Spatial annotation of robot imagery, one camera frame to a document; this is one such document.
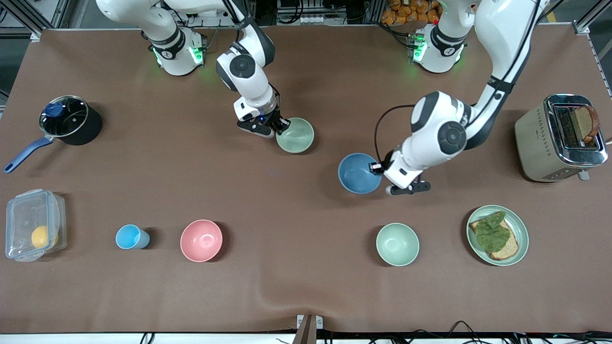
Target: toaster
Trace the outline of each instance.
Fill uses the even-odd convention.
[[[585,143],[577,135],[571,113],[591,102],[582,95],[553,94],[514,125],[518,155],[525,175],[538,182],[558,182],[574,174],[588,180],[587,171],[608,159],[601,128]]]

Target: pink bowl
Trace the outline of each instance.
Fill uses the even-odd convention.
[[[213,221],[197,220],[181,235],[181,251],[188,260],[201,263],[211,260],[221,249],[221,229]]]

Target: black pot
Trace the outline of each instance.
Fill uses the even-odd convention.
[[[39,126],[45,136],[25,147],[4,167],[5,173],[15,171],[36,149],[53,143],[56,138],[74,146],[90,142],[102,129],[102,118],[82,98],[64,95],[45,107],[40,114]]]

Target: lemon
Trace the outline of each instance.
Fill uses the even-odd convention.
[[[45,225],[36,227],[36,229],[32,232],[32,245],[34,245],[35,248],[42,249],[44,246],[49,244],[49,236],[47,232],[47,226]],[[58,237],[56,236],[51,247],[55,246],[57,243]]]

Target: plate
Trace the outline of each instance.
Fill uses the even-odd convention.
[[[518,243],[517,254],[511,256],[506,260],[491,259],[491,257],[489,257],[489,254],[480,246],[480,244],[478,244],[478,241],[476,240],[476,234],[474,233],[472,228],[469,227],[470,223],[484,219],[485,217],[498,211],[506,212],[506,223],[508,224],[508,227],[510,227],[510,229],[514,232],[514,236],[516,237]],[[527,227],[525,227],[525,224],[518,215],[516,215],[510,209],[504,208],[502,206],[488,205],[476,209],[472,213],[472,215],[469,216],[466,231],[468,235],[469,245],[472,247],[474,252],[482,258],[482,260],[486,261],[489,264],[497,266],[510,266],[513,264],[517,264],[523,259],[523,257],[525,257],[525,254],[527,254],[527,249],[529,248],[529,235],[527,234]]]

